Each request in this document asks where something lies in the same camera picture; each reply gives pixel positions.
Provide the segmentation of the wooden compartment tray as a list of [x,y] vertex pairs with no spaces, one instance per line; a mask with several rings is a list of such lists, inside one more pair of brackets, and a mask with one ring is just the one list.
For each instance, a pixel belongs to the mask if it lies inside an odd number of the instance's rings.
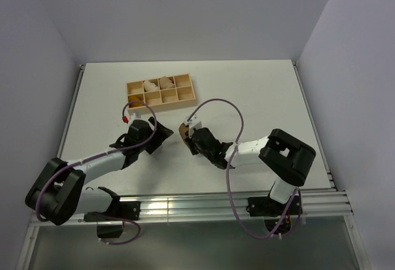
[[143,82],[137,80],[126,83],[127,100],[129,95],[143,95],[144,103],[155,111],[168,111],[173,109],[187,108],[197,105],[197,99],[190,74],[164,76],[171,78],[175,84],[174,88],[161,90],[159,79],[150,78],[158,87],[158,91],[145,92]]

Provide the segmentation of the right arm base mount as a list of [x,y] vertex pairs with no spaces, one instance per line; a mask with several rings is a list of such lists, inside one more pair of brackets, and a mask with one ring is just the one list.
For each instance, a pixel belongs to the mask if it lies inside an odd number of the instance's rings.
[[[249,197],[247,202],[246,211],[250,217],[280,217],[286,207],[286,204],[278,203],[269,196]],[[301,197],[296,195],[274,234],[277,236],[289,234],[299,224],[301,214]]]

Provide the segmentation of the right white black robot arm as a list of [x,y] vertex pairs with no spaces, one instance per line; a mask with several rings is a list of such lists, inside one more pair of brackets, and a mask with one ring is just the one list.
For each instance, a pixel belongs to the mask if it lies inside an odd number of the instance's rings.
[[276,179],[267,199],[273,214],[281,214],[289,205],[294,190],[305,184],[316,151],[281,129],[258,140],[240,144],[220,142],[206,127],[180,135],[193,155],[200,154],[219,169],[235,169],[244,165],[265,164]]

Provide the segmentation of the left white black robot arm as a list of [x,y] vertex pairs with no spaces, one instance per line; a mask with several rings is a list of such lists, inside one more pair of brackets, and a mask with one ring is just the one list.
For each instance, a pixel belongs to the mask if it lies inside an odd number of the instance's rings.
[[74,214],[96,219],[138,219],[137,209],[120,200],[106,187],[91,188],[87,184],[105,174],[126,169],[142,152],[153,154],[173,135],[153,117],[135,119],[109,146],[106,152],[79,161],[52,158],[45,165],[25,197],[25,204],[40,216],[59,226]]

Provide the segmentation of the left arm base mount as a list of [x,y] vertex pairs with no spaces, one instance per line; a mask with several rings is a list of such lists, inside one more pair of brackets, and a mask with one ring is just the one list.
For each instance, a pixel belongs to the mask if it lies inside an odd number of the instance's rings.
[[[103,243],[125,245],[136,240],[141,233],[141,227],[137,223],[141,211],[141,202],[122,201],[119,195],[108,188],[87,188],[83,199],[78,204],[78,209],[84,214],[84,222],[121,222],[119,225],[97,225],[96,235]],[[128,240],[119,241],[118,239],[123,234],[127,223],[136,227],[136,233]]]

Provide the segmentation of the brown sock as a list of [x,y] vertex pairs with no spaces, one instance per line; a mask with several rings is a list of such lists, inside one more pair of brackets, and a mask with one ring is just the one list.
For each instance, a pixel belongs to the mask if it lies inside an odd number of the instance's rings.
[[182,123],[178,128],[179,134],[183,142],[187,145],[190,141],[189,137],[189,127]]

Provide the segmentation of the mustard yellow sock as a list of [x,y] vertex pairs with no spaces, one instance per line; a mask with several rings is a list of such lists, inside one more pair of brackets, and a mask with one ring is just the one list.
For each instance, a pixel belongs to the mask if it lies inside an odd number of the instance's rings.
[[144,106],[144,96],[143,95],[129,95],[128,96],[129,108],[138,108]]

